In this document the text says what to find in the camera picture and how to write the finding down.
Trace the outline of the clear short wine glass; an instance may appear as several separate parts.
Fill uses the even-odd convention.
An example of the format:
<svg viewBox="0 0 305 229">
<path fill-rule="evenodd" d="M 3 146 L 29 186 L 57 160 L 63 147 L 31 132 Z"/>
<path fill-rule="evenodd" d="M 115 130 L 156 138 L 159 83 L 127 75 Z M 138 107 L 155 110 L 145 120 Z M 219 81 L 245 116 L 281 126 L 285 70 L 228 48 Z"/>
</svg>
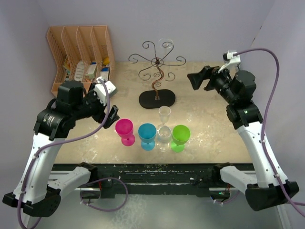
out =
<svg viewBox="0 0 305 229">
<path fill-rule="evenodd" d="M 158 41 L 158 45 L 163 50 L 162 59 L 164 60 L 167 57 L 167 55 L 171 52 L 171 50 L 173 49 L 173 40 L 161 38 Z"/>
</svg>

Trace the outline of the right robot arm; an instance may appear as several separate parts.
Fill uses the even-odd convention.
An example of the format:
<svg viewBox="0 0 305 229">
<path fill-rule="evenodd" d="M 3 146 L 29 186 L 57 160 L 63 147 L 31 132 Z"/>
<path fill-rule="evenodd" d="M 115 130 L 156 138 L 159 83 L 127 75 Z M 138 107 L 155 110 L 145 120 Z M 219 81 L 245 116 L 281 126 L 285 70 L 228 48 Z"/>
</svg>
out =
<svg viewBox="0 0 305 229">
<path fill-rule="evenodd" d="M 242 138 L 251 157 L 256 177 L 247 175 L 230 163 L 214 167 L 212 182 L 222 187 L 233 185 L 245 194 L 254 211 L 275 207 L 288 202 L 299 192 L 295 181 L 289 181 L 280 168 L 263 128 L 263 117 L 252 101 L 256 90 L 255 76 L 248 71 L 238 71 L 232 78 L 228 69 L 205 66 L 198 73 L 187 74 L 192 88 L 198 90 L 204 80 L 204 90 L 216 90 L 228 103 L 226 113 L 234 129 Z"/>
</svg>

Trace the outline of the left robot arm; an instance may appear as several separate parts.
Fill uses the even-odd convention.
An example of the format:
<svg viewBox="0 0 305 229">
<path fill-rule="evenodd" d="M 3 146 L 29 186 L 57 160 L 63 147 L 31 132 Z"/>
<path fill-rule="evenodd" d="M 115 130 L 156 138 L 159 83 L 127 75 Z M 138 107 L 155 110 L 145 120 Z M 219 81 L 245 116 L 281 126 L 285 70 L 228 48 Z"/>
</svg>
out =
<svg viewBox="0 0 305 229">
<path fill-rule="evenodd" d="M 18 213 L 31 217 L 51 216 L 61 200 L 74 189 L 86 185 L 93 187 L 98 182 L 97 167 L 82 162 L 73 171 L 49 181 L 56 156 L 69 131 L 81 119 L 93 118 L 99 128 L 109 128 L 119 120 L 118 107 L 110 106 L 110 97 L 117 93 L 111 81 L 99 79 L 89 91 L 78 81 L 65 81 L 58 94 L 37 115 L 33 144 L 29 160 L 13 192 L 5 194 L 2 202 L 17 208 Z"/>
</svg>

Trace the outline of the pink plastic wine glass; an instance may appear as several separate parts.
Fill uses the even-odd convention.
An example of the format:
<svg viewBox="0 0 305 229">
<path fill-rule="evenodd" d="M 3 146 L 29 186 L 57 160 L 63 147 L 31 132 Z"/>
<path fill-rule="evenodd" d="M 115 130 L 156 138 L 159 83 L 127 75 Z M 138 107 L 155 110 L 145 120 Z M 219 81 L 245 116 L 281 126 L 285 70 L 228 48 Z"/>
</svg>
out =
<svg viewBox="0 0 305 229">
<path fill-rule="evenodd" d="M 124 146 L 132 146 L 135 143 L 133 135 L 133 123 L 129 119 L 120 119 L 115 125 L 115 131 L 121 138 Z"/>
</svg>

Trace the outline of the clear tall flute glass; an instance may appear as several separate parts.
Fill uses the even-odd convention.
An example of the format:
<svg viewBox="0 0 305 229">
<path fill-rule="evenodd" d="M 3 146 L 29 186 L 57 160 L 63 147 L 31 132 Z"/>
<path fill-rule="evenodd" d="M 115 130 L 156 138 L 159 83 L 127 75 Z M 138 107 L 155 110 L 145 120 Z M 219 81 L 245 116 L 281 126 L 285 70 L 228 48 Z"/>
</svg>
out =
<svg viewBox="0 0 305 229">
<path fill-rule="evenodd" d="M 168 121 L 171 114 L 171 109 L 168 106 L 161 106 L 159 108 L 159 118 L 161 121 L 161 124 L 158 125 L 158 128 L 161 128 L 164 126 Z"/>
</svg>

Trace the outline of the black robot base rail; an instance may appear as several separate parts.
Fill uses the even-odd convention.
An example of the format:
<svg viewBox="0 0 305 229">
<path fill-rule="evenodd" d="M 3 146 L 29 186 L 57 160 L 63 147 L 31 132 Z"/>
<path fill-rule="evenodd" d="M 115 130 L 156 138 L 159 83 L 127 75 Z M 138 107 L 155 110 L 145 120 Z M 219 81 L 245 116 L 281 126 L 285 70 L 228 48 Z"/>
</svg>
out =
<svg viewBox="0 0 305 229">
<path fill-rule="evenodd" d="M 102 198 L 116 194 L 140 195 L 210 195 L 224 198 L 210 188 L 224 188 L 221 169 L 232 164 L 88 164 L 80 163 L 93 174 L 88 187 L 96 188 L 98 180 Z"/>
</svg>

